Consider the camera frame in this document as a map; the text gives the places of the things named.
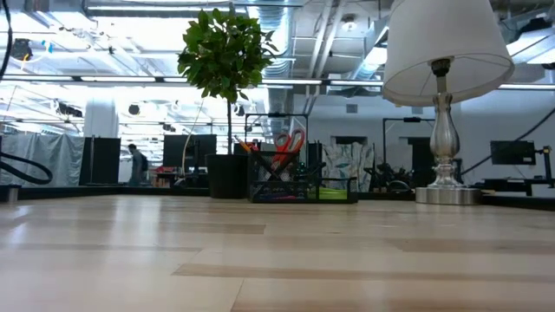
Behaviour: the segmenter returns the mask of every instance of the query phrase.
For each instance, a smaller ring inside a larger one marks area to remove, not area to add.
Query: potted tree
[[[203,89],[202,97],[220,97],[227,104],[227,155],[206,155],[210,195],[213,198],[243,198],[247,183],[247,158],[232,155],[232,105],[241,92],[262,82],[262,70],[271,65],[268,55],[273,31],[264,33],[258,19],[203,10],[197,22],[183,35],[186,47],[179,55],[178,72],[194,87]]]

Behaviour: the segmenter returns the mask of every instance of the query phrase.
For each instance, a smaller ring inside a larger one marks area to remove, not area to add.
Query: black partition
[[[85,138],[79,185],[117,185],[121,139]]]
[[[181,167],[183,161],[183,147],[187,141],[187,135],[169,134],[164,135],[164,166]],[[217,136],[216,134],[194,134],[189,140],[186,150],[185,165],[206,166],[205,156],[216,153]],[[198,148],[198,159],[195,159],[194,149]]]

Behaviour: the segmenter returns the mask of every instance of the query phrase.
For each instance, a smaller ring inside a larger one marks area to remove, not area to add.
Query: desk organizer
[[[298,153],[256,152],[249,155],[249,200],[275,204],[353,204],[356,178],[320,179],[299,174]]]

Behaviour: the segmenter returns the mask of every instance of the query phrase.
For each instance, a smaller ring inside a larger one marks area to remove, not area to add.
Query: computer monitor
[[[187,141],[187,135],[164,135],[164,159],[163,166],[181,167],[183,158],[183,147]],[[195,144],[199,145],[199,157],[195,160]],[[186,151],[185,166],[206,166],[205,156],[216,153],[216,134],[194,134],[189,140]]]
[[[536,165],[533,141],[491,141],[494,165]]]

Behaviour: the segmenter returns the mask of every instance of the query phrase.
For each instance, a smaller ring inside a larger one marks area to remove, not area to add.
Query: black cable
[[[23,163],[35,166],[35,167],[39,168],[40,170],[42,170],[44,173],[46,173],[47,178],[46,179],[38,179],[38,178],[35,178],[35,177],[31,177],[28,174],[20,172],[19,170],[17,170],[13,166],[10,166],[10,165],[4,163],[3,161],[0,161],[0,169],[3,169],[5,171],[15,175],[16,177],[18,177],[20,179],[24,179],[25,181],[30,182],[30,183],[34,183],[34,184],[46,185],[46,184],[52,182],[52,178],[53,178],[52,172],[47,167],[45,167],[45,166],[43,166],[43,165],[41,165],[41,164],[39,164],[35,161],[28,160],[28,159],[23,159],[21,157],[17,157],[17,156],[10,155],[10,154],[7,154],[7,153],[0,152],[0,156],[3,157],[3,158],[13,159],[13,160],[21,161]]]
[[[509,144],[504,145],[502,148],[499,149],[499,151],[503,151],[505,149],[507,149],[508,147],[511,147],[515,142],[518,142],[522,139],[524,139],[525,137],[527,137],[528,135],[532,134],[534,131],[536,131],[536,129],[538,129],[541,125],[543,125],[547,120],[549,120],[549,118],[555,114],[555,107],[551,110],[551,112],[549,112],[544,118],[542,118],[534,127],[532,127],[532,129],[528,130],[526,133],[520,135],[517,139],[515,139],[514,141],[512,141]],[[492,154],[490,154],[489,156],[485,157],[483,160],[477,162],[475,165],[471,166],[470,168],[466,169],[464,172],[462,172],[460,175],[463,176],[469,172],[471,172],[472,170],[476,169],[478,166],[481,166],[482,164],[484,164],[486,161],[488,161],[490,158],[492,158]]]
[[[6,0],[2,0],[2,6],[4,8],[4,12],[6,15],[6,21],[8,22],[8,43],[6,45],[6,53],[3,55],[3,62],[2,67],[0,68],[0,81],[2,81],[3,74],[6,72],[6,68],[8,67],[8,62],[10,61],[11,55],[11,45],[13,41],[13,30],[11,29],[11,15],[10,15],[10,8],[8,8],[8,3]]]

